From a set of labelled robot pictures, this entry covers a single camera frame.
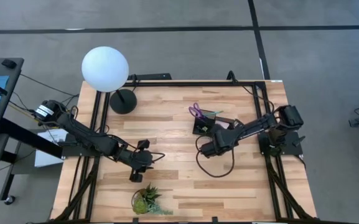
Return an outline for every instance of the small plant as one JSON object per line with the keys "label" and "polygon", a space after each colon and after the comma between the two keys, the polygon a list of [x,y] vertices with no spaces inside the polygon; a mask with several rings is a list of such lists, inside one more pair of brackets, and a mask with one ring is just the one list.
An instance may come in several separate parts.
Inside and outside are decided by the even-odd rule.
{"label": "small plant", "polygon": [[156,202],[156,198],[161,195],[157,193],[157,187],[149,184],[145,189],[138,190],[133,196],[133,211],[139,215],[151,213],[157,215],[172,215],[173,211],[163,210]]}

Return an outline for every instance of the scissors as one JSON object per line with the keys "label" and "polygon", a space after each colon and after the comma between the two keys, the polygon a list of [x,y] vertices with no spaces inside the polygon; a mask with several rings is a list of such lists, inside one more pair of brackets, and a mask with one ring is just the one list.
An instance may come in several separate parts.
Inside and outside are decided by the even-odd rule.
{"label": "scissors", "polygon": [[194,103],[193,106],[189,106],[189,113],[193,117],[198,118],[198,119],[204,119],[208,115],[213,115],[213,114],[222,113],[222,112],[223,111],[217,111],[217,112],[211,112],[211,113],[203,114],[203,112],[200,109],[200,106],[198,105],[198,103]]}

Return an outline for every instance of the gray carpet floor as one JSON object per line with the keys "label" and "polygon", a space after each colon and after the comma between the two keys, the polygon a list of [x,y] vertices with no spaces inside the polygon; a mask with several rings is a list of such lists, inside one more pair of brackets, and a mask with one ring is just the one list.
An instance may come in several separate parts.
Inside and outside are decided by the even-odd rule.
{"label": "gray carpet floor", "polygon": [[[357,0],[254,1],[260,26],[359,25]],[[251,25],[243,0],[0,0],[0,30]],[[305,121],[300,133],[306,135],[302,147],[318,216],[359,223],[359,128],[348,125],[359,107],[359,30],[272,30],[261,36],[271,79],[284,80],[289,102]],[[76,94],[83,56],[101,45],[120,50],[130,73],[223,79],[233,70],[238,79],[263,77],[253,31],[0,34],[0,57],[22,57],[23,74]],[[67,97],[23,77],[15,92],[31,108]],[[12,101],[19,102],[15,96]],[[5,117],[36,128],[10,108]],[[15,177],[11,194],[17,201],[0,202],[0,223],[45,221],[60,170]],[[0,171],[0,190],[5,175]]]}

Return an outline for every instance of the lamp base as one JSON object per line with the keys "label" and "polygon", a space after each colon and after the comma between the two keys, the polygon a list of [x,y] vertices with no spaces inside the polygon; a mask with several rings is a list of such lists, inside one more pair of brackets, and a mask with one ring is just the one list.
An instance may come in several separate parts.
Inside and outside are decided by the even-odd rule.
{"label": "lamp base", "polygon": [[131,90],[116,90],[113,96],[111,96],[109,103],[114,112],[118,114],[127,114],[135,109],[137,102],[136,95]]}

